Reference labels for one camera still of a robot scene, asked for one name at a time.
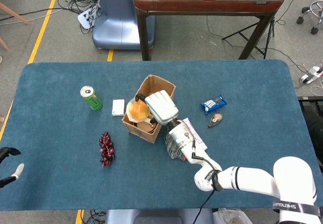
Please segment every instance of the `red grapes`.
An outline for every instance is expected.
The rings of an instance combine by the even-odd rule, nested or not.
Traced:
[[[102,167],[106,165],[110,165],[112,160],[115,158],[115,148],[113,146],[113,142],[111,141],[111,137],[108,132],[104,132],[99,139],[100,144],[100,152],[102,158],[100,162],[102,163]]]

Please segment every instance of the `small white box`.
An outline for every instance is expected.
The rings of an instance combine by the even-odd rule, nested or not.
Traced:
[[[112,116],[123,116],[125,114],[125,100],[114,99],[112,104]]]

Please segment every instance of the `wooden table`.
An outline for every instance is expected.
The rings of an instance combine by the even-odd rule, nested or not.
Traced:
[[[150,15],[256,16],[259,23],[239,59],[247,59],[284,0],[134,0],[142,59],[150,60],[146,17]]]

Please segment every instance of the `stool wheel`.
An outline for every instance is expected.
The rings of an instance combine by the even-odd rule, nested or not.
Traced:
[[[315,34],[317,34],[317,33],[318,33],[318,28],[313,27],[313,28],[311,29],[311,34],[312,34],[312,35],[315,35]]]
[[[297,24],[302,24],[304,22],[304,18],[303,17],[298,17],[296,23]]]
[[[305,13],[306,11],[308,11],[309,10],[309,7],[303,7],[302,8],[302,13]]]

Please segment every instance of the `blue table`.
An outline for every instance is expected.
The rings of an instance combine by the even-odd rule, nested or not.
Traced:
[[[198,190],[200,168],[171,160],[163,143],[127,132],[112,117],[112,100],[130,100],[143,79],[159,75],[175,85],[180,118],[188,117],[223,169],[258,167],[273,173],[275,161],[297,156],[312,168],[323,205],[323,181],[283,61],[194,61],[117,63],[40,63],[27,66],[1,146],[22,154],[7,158],[1,176],[25,163],[18,181],[1,190],[0,210],[199,208],[209,193]],[[103,100],[92,111],[80,96],[84,85]],[[211,114],[200,103],[223,95],[223,121],[208,128]],[[109,131],[117,151],[101,168],[98,139]],[[270,207],[274,198],[234,190],[215,193],[208,207]]]

